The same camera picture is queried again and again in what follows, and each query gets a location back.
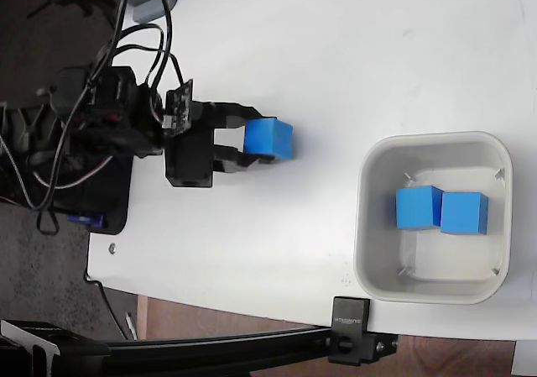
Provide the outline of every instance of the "white surface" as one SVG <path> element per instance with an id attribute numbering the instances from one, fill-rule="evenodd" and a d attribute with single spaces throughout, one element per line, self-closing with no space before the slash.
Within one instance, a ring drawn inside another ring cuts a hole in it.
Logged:
<path id="1" fill-rule="evenodd" d="M 537 375 L 537 341 L 518 341 L 514 346 L 512 375 Z"/>
<path id="2" fill-rule="evenodd" d="M 369 329 L 537 339 L 536 16 L 537 0 L 179 0 L 173 51 L 195 98 L 293 124 L 297 157 L 216 174 L 205 190 L 172 188 L 162 157 L 135 160 L 127 226 L 91 236 L 90 275 L 166 300 L 329 325 L 333 296 L 367 296 L 352 258 L 367 151 L 390 135 L 482 130 L 513 159 L 507 279 L 475 306 L 375 301 Z M 135 41 L 156 45 L 158 35 Z M 121 59 L 143 79 L 153 56 Z M 169 68 L 160 92 L 172 87 Z"/>
<path id="3" fill-rule="evenodd" d="M 488 197 L 487 235 L 398 230 L 395 194 L 409 186 L 481 192 Z M 386 138 L 363 161 L 358 196 L 355 271 L 373 298 L 476 304 L 503 283 L 511 246 L 513 166 L 492 135 Z"/>

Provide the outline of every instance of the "wire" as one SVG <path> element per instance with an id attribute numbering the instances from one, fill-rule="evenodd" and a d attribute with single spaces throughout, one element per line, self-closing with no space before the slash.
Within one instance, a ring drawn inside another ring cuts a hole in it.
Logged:
<path id="1" fill-rule="evenodd" d="M 2 199 L 2 200 L 5 201 L 5 202 L 9 202 L 9 203 L 11 203 L 11 204 L 13 204 L 13 205 L 15 205 L 15 206 L 17 206 L 17 207 L 21 207 L 21 206 L 22 206 L 20 203 L 15 202 L 15 201 L 12 201 L 11 199 L 6 198 L 5 196 L 0 196 L 0 199 Z"/>
<path id="2" fill-rule="evenodd" d="M 155 52 L 155 51 L 163 52 L 164 51 L 164 50 L 157 50 L 156 48 L 146 47 L 144 45 L 125 44 L 116 49 L 114 56 L 118 56 L 122 54 L 123 52 L 129 51 L 129 50 L 141 50 L 141 51 L 149 51 L 149 52 Z M 184 85 L 185 81 L 183 80 L 183 75 L 181 73 L 181 69 L 179 67 L 179 61 L 177 60 L 177 57 L 171 53 L 169 54 L 169 57 L 171 59 L 172 64 L 174 65 L 175 73 L 177 74 L 177 79 L 179 80 L 179 84 Z"/>
<path id="3" fill-rule="evenodd" d="M 128 340 L 127 334 L 125 333 L 125 331 L 123 331 L 123 328 L 121 324 L 119 323 L 119 321 L 117 320 L 116 314 L 114 314 L 114 310 L 112 309 L 112 306 L 110 305 L 110 301 L 108 301 L 108 296 L 107 296 L 107 293 L 104 291 L 104 286 L 99 280 L 93 280 L 89 278 L 90 276 L 87 274 L 87 262 L 86 262 L 86 269 L 84 270 L 84 282 L 87 283 L 88 285 L 97 285 L 97 287 L 99 288 L 99 291 L 101 292 L 102 300 L 104 301 L 104 304 L 107 307 L 108 313 L 110 314 L 110 317 L 114 321 L 114 325 L 116 326 L 117 330 L 119 331 L 123 339 Z"/>
<path id="4" fill-rule="evenodd" d="M 60 141 L 58 142 L 58 147 L 56 148 L 56 153 L 54 157 L 54 161 L 52 164 L 52 171 L 50 172 L 50 181 L 49 181 L 49 188 L 47 192 L 44 195 L 43 200 L 40 204 L 36 205 L 30 198 L 28 194 L 28 189 L 26 188 L 26 184 L 24 182 L 24 179 L 20 173 L 20 170 L 18 168 L 17 162 L 15 161 L 13 154 L 11 150 L 8 147 L 8 144 L 6 144 L 6 141 L 4 140 L 3 136 L 0 134 L 0 144 L 2 145 L 3 149 L 6 151 L 6 154 L 8 155 L 9 161 L 11 161 L 11 164 L 13 166 L 13 169 L 15 170 L 15 174 L 18 178 L 18 183 L 20 184 L 21 189 L 23 190 L 24 199 L 28 203 L 28 206 L 35 211 L 42 212 L 44 209 L 47 209 L 47 207 L 50 205 L 50 202 L 52 201 L 52 197 L 54 195 L 54 190 L 56 188 L 56 184 L 58 182 L 58 176 L 59 176 L 59 169 L 61 166 L 61 161 L 63 159 L 64 155 L 64 145 L 65 145 L 65 139 L 67 138 L 67 134 L 70 131 L 70 126 L 73 124 L 73 118 L 75 117 L 75 114 L 80 109 L 84 99 L 86 98 L 86 94 L 89 92 L 88 86 L 84 87 L 84 90 L 78 97 L 78 100 L 75 103 L 75 106 L 73 107 L 69 117 L 67 118 L 67 121 L 65 122 L 65 126 L 63 129 L 63 132 L 60 136 Z"/>
<path id="5" fill-rule="evenodd" d="M 89 171 L 88 173 L 84 174 L 81 178 L 79 178 L 78 180 L 76 181 L 73 181 L 69 184 L 65 184 L 63 186 L 56 186 L 56 190 L 66 190 L 68 188 L 72 188 L 73 186 L 78 186 L 80 185 L 81 183 L 83 183 L 84 181 L 86 181 L 88 178 L 90 177 L 93 177 L 95 174 L 97 174 L 99 171 L 101 171 L 107 164 L 108 162 L 112 159 L 112 156 L 108 156 L 106 157 L 106 159 L 104 159 L 101 164 L 99 164 L 95 169 Z M 46 186 L 46 187 L 49 187 L 50 185 L 47 184 L 38 174 L 37 171 L 34 171 L 34 177 L 35 179 L 42 185 L 42 186 Z"/>
<path id="6" fill-rule="evenodd" d="M 124 39 L 125 37 L 127 37 L 128 35 L 130 35 L 132 33 L 135 33 L 135 32 L 140 31 L 140 30 L 145 30 L 145 29 L 157 29 L 160 32 L 160 41 L 159 41 L 159 49 L 158 49 L 159 53 L 155 57 L 155 59 L 153 61 L 153 64 L 151 65 L 151 68 L 149 69 L 148 74 L 145 76 L 145 83 L 149 83 L 149 77 L 153 73 L 154 69 L 157 67 L 157 64 L 160 61 L 160 56 L 164 52 L 164 50 L 162 50 L 162 48 L 164 47 L 164 31 L 160 28 L 159 25 L 154 24 L 154 23 L 137 24 L 135 26 L 129 27 L 128 29 L 124 29 L 122 31 L 121 37 L 119 39 L 120 40 Z"/>
<path id="7" fill-rule="evenodd" d="M 122 34 L 123 21 L 125 19 L 125 12 L 127 10 L 127 1 L 128 0 L 121 0 L 121 2 L 119 3 L 119 9 L 117 11 L 117 19 L 116 19 L 116 28 L 112 36 L 112 41 L 110 42 L 110 47 L 104 59 L 102 59 L 100 62 L 97 63 L 96 74 L 94 76 L 91 76 L 91 82 L 94 82 L 97 79 L 98 74 L 102 71 L 102 68 L 104 66 L 110 65 L 112 63 L 112 58 L 117 48 L 117 43 L 119 42 L 121 38 L 121 34 Z M 164 47 L 164 56 L 163 56 L 162 64 L 157 70 L 157 74 L 155 75 L 153 84 L 151 85 L 152 90 L 156 90 L 157 85 L 160 83 L 160 79 L 162 78 L 162 75 L 164 73 L 164 67 L 165 67 L 166 61 L 169 59 L 169 54 L 171 51 L 171 38 L 172 38 L 171 12 L 169 10 L 168 0 L 161 0 L 161 2 L 164 8 L 164 16 L 166 17 L 166 46 Z"/>

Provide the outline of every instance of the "black bracket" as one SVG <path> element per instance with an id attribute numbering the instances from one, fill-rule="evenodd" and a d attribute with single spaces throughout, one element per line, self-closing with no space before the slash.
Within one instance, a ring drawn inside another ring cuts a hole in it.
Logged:
<path id="1" fill-rule="evenodd" d="M 29 356 L 29 362 L 20 357 L 14 365 L 16 375 L 64 377 L 76 370 L 80 377 L 95 377 L 101 375 L 102 360 L 110 355 L 106 344 L 47 322 L 2 320 L 0 330 Z M 28 369 L 25 365 L 29 365 L 29 373 L 20 374 L 21 369 Z"/>
<path id="2" fill-rule="evenodd" d="M 397 335 L 368 332 L 369 304 L 369 299 L 334 297 L 329 362 L 359 366 L 397 352 Z"/>
<path id="3" fill-rule="evenodd" d="M 0 362 L 32 377 L 222 377 L 324 358 L 359 366 L 397 351 L 397 335 L 367 332 L 369 300 L 336 297 L 332 328 L 235 337 L 101 343 L 46 322 L 2 321 Z"/>

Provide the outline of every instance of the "black cable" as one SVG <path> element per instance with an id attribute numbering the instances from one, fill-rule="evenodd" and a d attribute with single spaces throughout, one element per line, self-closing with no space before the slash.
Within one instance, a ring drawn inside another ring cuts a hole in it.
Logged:
<path id="1" fill-rule="evenodd" d="M 160 28 L 159 25 L 157 24 L 154 24 L 154 23 L 147 23 L 147 24 L 137 24 L 135 26 L 131 26 L 129 27 L 128 29 L 124 29 L 121 33 L 121 37 L 119 38 L 120 40 L 121 39 L 124 39 L 125 37 L 127 37 L 128 35 L 132 34 L 132 33 L 135 33 L 137 31 L 140 31 L 140 30 L 145 30 L 145 29 L 157 29 L 159 32 L 160 32 L 160 41 L 159 41 L 159 48 L 158 48 L 158 54 L 157 56 L 155 57 L 154 61 L 153 61 L 153 64 L 151 65 L 151 68 L 149 68 L 149 72 L 148 74 L 145 76 L 145 83 L 149 83 L 149 77 L 151 76 L 151 74 L 153 73 L 154 69 L 157 67 L 157 64 L 159 63 L 160 61 L 160 56 L 162 55 L 162 53 L 164 52 L 162 49 L 164 47 L 164 31 Z"/>
<path id="2" fill-rule="evenodd" d="M 58 176 L 60 174 L 59 169 L 61 166 L 61 161 L 64 155 L 65 139 L 67 138 L 67 134 L 69 133 L 70 127 L 73 124 L 73 118 L 75 117 L 75 114 L 80 109 L 82 103 L 84 102 L 84 99 L 86 98 L 86 94 L 88 92 L 89 92 L 88 86 L 84 87 L 84 90 L 78 97 L 78 100 L 76 101 L 75 106 L 73 107 L 69 117 L 67 118 L 67 121 L 65 122 L 64 129 L 60 136 L 60 141 L 58 142 L 58 146 L 56 148 L 56 153 L 55 153 L 54 161 L 52 164 L 52 171 L 50 172 L 49 188 L 47 189 L 47 192 L 45 193 L 43 200 L 38 205 L 35 205 L 32 199 L 30 198 L 28 189 L 26 188 L 26 184 L 20 173 L 20 170 L 18 169 L 18 165 L 13 157 L 13 154 L 11 150 L 9 149 L 8 145 L 6 144 L 6 141 L 4 140 L 3 136 L 0 134 L 0 144 L 2 144 L 2 147 L 6 151 L 9 161 L 11 161 L 13 169 L 15 170 L 15 175 L 18 178 L 18 183 L 20 184 L 21 189 L 23 190 L 24 199 L 26 200 L 26 203 L 28 203 L 28 206 L 34 209 L 35 211 L 42 212 L 43 210 L 46 210 L 48 206 L 50 205 L 50 203 L 52 202 L 54 189 L 56 187 L 56 184 L 58 182 Z"/>
<path id="3" fill-rule="evenodd" d="M 87 273 L 87 264 L 90 260 L 90 242 L 88 241 L 87 244 L 87 256 L 86 256 L 86 268 L 84 269 L 84 275 L 82 276 L 82 279 L 84 280 L 84 283 L 88 285 L 96 285 L 99 288 L 99 291 L 101 292 L 102 300 L 104 301 L 104 304 L 108 310 L 108 313 L 110 314 L 110 317 L 112 318 L 114 325 L 116 326 L 117 330 L 123 337 L 123 339 L 128 340 L 127 334 L 123 330 L 121 324 L 117 320 L 116 314 L 114 313 L 114 310 L 112 309 L 112 306 L 110 305 L 110 301 L 108 301 L 107 293 L 104 290 L 104 286 L 99 280 L 90 279 L 90 276 Z"/>
<path id="4" fill-rule="evenodd" d="M 128 0 L 121 0 L 121 2 L 119 3 L 119 9 L 117 11 L 116 28 L 112 36 L 112 41 L 110 42 L 110 47 L 108 49 L 108 52 L 105 58 L 97 64 L 96 74 L 91 77 L 91 82 L 94 82 L 96 80 L 96 78 L 98 77 L 98 74 L 102 71 L 102 68 L 105 65 L 110 65 L 112 63 L 112 58 L 117 48 L 117 43 L 119 42 L 121 34 L 122 34 L 123 21 L 125 19 L 125 12 L 127 10 L 127 1 Z M 161 0 L 161 2 L 164 8 L 164 16 L 166 17 L 166 46 L 164 48 L 163 64 L 157 70 L 157 74 L 155 75 L 153 84 L 151 85 L 151 89 L 153 91 L 156 90 L 157 85 L 159 84 L 160 79 L 162 78 L 162 75 L 164 73 L 165 63 L 169 59 L 169 54 L 171 51 L 171 37 L 172 37 L 171 12 L 169 10 L 168 0 Z"/>
<path id="5" fill-rule="evenodd" d="M 117 47 L 116 52 L 114 53 L 114 56 L 120 55 L 125 51 L 129 50 L 141 50 L 141 51 L 149 51 L 149 52 L 163 52 L 164 50 L 157 50 L 156 48 L 146 47 L 144 45 L 138 45 L 138 44 L 125 44 L 121 47 Z M 173 54 L 169 54 L 169 57 L 172 61 L 172 64 L 175 68 L 175 73 L 177 74 L 177 79 L 179 80 L 180 85 L 184 85 L 185 81 L 183 80 L 183 75 L 181 74 L 181 69 L 179 68 L 179 61 L 177 60 L 177 57 Z"/>

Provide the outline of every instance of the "black clamp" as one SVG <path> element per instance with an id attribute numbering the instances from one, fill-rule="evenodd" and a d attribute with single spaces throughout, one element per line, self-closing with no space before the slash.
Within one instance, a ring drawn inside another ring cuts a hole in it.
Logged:
<path id="1" fill-rule="evenodd" d="M 368 332 L 369 304 L 369 299 L 334 297 L 329 362 L 359 366 L 397 352 L 397 335 Z"/>

